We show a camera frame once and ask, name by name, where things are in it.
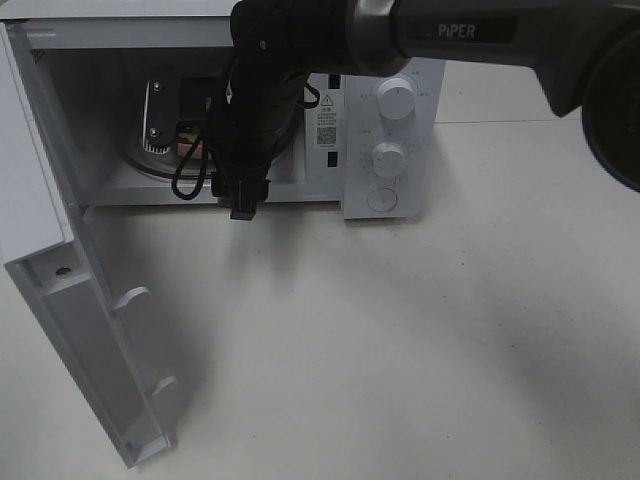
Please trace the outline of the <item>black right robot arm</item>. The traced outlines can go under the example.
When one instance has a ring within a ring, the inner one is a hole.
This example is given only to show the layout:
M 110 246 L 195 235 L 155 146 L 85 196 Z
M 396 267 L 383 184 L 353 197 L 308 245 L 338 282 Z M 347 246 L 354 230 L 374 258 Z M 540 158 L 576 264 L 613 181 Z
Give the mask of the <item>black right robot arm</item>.
M 240 1 L 230 32 L 203 134 L 234 219 L 267 199 L 311 74 L 388 77 L 413 58 L 532 69 L 555 115 L 581 111 L 601 166 L 639 186 L 635 1 Z

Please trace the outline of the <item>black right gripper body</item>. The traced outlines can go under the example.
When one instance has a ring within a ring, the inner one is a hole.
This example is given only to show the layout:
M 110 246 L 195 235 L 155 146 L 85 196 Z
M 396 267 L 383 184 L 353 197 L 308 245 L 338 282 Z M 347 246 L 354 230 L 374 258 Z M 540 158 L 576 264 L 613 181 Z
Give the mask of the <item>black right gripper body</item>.
M 209 118 L 205 134 L 216 169 L 229 185 L 263 183 L 280 150 L 278 136 L 245 131 L 224 115 L 215 114 Z

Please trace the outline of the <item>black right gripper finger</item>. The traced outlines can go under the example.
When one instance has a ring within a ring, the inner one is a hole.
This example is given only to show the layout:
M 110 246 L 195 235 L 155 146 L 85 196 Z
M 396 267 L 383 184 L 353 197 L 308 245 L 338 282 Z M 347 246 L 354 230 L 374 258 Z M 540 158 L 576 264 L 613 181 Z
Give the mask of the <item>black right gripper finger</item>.
M 226 177 L 222 173 L 218 171 L 212 172 L 210 190 L 212 196 L 217 200 L 217 204 L 219 206 L 233 205 L 231 187 Z
M 251 221 L 256 215 L 258 205 L 268 198 L 269 184 L 267 179 L 232 179 L 229 186 L 230 218 Z

